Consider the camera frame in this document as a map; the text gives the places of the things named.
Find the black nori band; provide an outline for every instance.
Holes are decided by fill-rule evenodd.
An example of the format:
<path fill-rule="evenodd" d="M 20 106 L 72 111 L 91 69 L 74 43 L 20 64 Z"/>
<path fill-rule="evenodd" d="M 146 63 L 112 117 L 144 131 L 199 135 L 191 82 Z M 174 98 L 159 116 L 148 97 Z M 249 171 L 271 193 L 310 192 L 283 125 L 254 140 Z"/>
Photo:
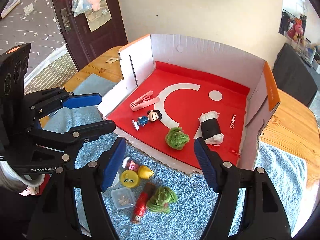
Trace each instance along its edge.
<path fill-rule="evenodd" d="M 221 130 L 220 130 L 220 125 L 218 123 L 218 120 L 213 118 L 213 119 L 208 119 L 202 122 L 201 131 L 202 131 L 202 137 L 204 140 L 207 140 L 212 136 L 220 134 Z"/>

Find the blue dress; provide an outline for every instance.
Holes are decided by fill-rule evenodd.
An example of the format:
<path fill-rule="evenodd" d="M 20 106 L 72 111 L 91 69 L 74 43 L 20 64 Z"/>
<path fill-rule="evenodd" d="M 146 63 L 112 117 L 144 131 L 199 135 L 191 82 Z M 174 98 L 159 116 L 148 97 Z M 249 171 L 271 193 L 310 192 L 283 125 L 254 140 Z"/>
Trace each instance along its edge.
<path fill-rule="evenodd" d="M 137 123 L 140 126 L 144 126 L 147 122 L 149 122 L 149 119 L 147 116 L 138 117 Z"/>

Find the wooden table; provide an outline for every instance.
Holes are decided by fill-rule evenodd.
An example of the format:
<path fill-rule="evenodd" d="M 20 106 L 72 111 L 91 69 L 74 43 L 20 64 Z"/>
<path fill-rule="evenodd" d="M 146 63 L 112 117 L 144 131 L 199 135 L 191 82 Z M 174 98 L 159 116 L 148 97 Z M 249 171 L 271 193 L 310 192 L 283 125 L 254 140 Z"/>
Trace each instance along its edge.
<path fill-rule="evenodd" d="M 119 82 L 122 77 L 120 63 L 106 63 L 110 57 L 118 57 L 118 49 L 114 47 L 75 74 L 64 86 L 67 91 L 73 91 L 92 73 Z M 307 190 L 318 190 L 320 178 L 320 142 L 319 131 L 313 113 L 302 103 L 279 90 L 281 104 L 263 130 L 261 141 L 281 150 L 303 158 L 307 162 Z M 42 126 L 48 118 L 41 120 Z"/>

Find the camera lens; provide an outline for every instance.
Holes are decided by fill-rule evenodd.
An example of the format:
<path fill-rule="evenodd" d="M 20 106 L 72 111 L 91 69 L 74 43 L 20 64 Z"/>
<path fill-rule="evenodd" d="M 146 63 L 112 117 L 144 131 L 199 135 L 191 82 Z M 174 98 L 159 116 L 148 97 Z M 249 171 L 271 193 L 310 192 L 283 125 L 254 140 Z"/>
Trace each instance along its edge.
<path fill-rule="evenodd" d="M 20 72 L 21 72 L 21 61 L 19 60 L 13 71 L 13 80 L 15 83 L 18 81 L 20 77 Z"/>
<path fill-rule="evenodd" d="M 22 70 L 25 70 L 28 64 L 28 57 L 26 56 L 23 61 Z"/>
<path fill-rule="evenodd" d="M 9 95 L 10 89 L 11 89 L 11 75 L 10 73 L 8 73 L 4 80 L 4 94 L 6 96 Z"/>

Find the open box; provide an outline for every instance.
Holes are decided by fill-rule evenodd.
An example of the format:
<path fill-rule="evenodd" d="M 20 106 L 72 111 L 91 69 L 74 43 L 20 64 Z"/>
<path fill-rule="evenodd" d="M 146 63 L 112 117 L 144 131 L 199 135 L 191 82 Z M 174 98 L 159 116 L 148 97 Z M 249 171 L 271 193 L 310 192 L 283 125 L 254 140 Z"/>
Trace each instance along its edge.
<path fill-rule="evenodd" d="M 210 146 L 224 161 L 253 169 L 259 135 L 280 103 L 271 69 L 266 61 L 231 46 L 182 35 L 149 34 L 119 50 L 121 80 L 98 106 L 115 121 L 120 136 L 135 147 L 177 168 L 179 160 L 199 169 L 193 141 L 199 133 L 198 118 L 211 110 L 224 141 Z M 129 104 L 152 90 L 160 102 L 133 112 Z M 163 118 L 136 131 L 131 120 L 160 110 Z M 164 137 L 181 126 L 190 137 L 183 150 L 170 148 Z"/>

